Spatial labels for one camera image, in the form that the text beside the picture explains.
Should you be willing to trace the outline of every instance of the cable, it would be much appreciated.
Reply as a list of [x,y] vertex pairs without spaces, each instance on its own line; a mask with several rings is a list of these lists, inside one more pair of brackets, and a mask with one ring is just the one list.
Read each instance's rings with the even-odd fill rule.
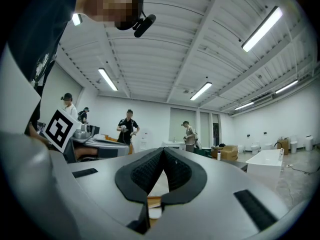
[[290,166],[290,165],[288,165],[288,167],[290,167],[291,169],[293,169],[293,170],[295,170],[295,171],[299,171],[299,172],[303,172],[304,174],[308,174],[308,175],[310,175],[310,174],[315,174],[317,171],[319,171],[319,169],[320,169],[320,166],[318,167],[318,169],[316,170],[316,171],[313,171],[313,172],[307,172],[307,171],[304,171],[304,170],[298,170],[298,169],[295,169],[295,168],[293,168],[292,166]]

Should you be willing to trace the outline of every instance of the white bathtub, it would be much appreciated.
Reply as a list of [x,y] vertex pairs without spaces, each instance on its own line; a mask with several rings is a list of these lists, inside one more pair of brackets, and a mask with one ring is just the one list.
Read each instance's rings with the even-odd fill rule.
[[261,182],[272,191],[275,191],[282,165],[279,160],[280,149],[262,150],[246,161],[246,173],[253,179]]

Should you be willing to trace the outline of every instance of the cardboard box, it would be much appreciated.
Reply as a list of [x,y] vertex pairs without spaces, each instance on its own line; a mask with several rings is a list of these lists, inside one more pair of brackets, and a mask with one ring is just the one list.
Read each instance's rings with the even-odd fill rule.
[[[289,138],[286,139],[278,139],[277,142],[282,144],[282,148],[284,148],[284,155],[288,155],[289,154]],[[281,145],[280,144],[276,145],[276,148],[279,150],[281,149]]]
[[218,150],[221,152],[221,159],[235,161],[238,159],[238,146],[226,145],[224,147],[212,147],[211,156],[218,158]]

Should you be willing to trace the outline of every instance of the black t-shirt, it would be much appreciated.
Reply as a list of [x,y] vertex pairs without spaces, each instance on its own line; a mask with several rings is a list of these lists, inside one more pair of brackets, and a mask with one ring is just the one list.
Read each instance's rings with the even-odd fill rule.
[[87,119],[87,113],[85,111],[81,111],[79,113],[80,121],[83,122],[84,118]]
[[134,131],[134,127],[138,128],[139,126],[137,125],[136,121],[130,119],[129,121],[127,121],[127,119],[122,119],[118,126],[126,126],[126,128],[128,129],[127,132],[120,132],[119,135],[119,140],[124,141],[124,142],[128,142],[131,140],[131,136],[130,134]]
[[10,51],[28,81],[38,82],[56,54],[77,0],[33,0],[9,38]]

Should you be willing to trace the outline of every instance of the ceiling light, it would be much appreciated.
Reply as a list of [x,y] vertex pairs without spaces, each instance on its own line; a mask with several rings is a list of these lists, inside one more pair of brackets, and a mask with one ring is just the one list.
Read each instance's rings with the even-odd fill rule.
[[258,26],[253,34],[241,46],[246,52],[249,52],[259,40],[273,27],[274,24],[281,18],[282,11],[278,6],[275,6],[264,21]]
[[80,24],[82,23],[82,18],[81,18],[81,16],[80,16],[80,14],[75,13],[75,14],[72,16],[72,21],[73,21],[73,24],[74,24],[75,26],[80,25]]
[[194,101],[196,98],[198,98],[201,94],[203,94],[206,90],[208,90],[212,86],[212,83],[206,82],[204,86],[201,87],[200,90],[198,90],[195,95],[193,95],[190,100]]
[[250,106],[250,105],[252,105],[252,104],[255,104],[255,103],[254,103],[254,102],[250,102],[250,103],[248,103],[248,104],[245,104],[245,105],[243,105],[243,106],[240,106],[240,107],[235,108],[235,110],[243,109],[243,108],[248,107],[248,106]]
[[104,78],[104,80],[110,85],[112,90],[118,91],[117,87],[114,85],[114,83],[111,81],[110,77],[108,76],[107,72],[105,71],[104,68],[99,68],[98,69],[99,73],[101,76]]
[[281,88],[280,90],[277,90],[277,91],[275,92],[275,94],[278,94],[278,93],[284,91],[285,89],[288,89],[289,87],[295,85],[296,83],[298,83],[298,80],[295,80],[294,82],[289,83],[287,86]]

